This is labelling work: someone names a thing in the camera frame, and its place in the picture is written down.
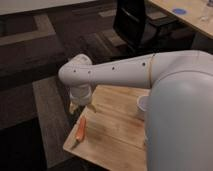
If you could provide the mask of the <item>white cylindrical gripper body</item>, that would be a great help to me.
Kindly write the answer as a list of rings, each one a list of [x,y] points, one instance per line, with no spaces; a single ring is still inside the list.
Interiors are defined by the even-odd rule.
[[[85,106],[92,100],[92,90],[89,85],[71,87],[69,93],[70,100],[77,105]]]

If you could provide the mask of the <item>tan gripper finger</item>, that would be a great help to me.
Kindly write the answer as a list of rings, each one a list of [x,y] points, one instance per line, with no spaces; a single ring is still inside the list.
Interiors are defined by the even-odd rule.
[[[97,112],[95,106],[93,104],[88,104],[88,108],[91,109],[93,112]]]
[[[73,103],[73,102],[71,102],[70,103],[70,106],[69,106],[69,113],[70,114],[74,114],[74,112],[75,112],[75,110],[78,108],[78,105],[77,104],[75,104],[75,103]]]

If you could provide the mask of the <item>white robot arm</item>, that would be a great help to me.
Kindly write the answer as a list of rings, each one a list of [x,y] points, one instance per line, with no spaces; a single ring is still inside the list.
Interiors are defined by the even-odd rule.
[[[147,171],[213,171],[213,54],[159,52],[102,64],[79,54],[58,76],[78,105],[91,101],[94,85],[148,89]]]

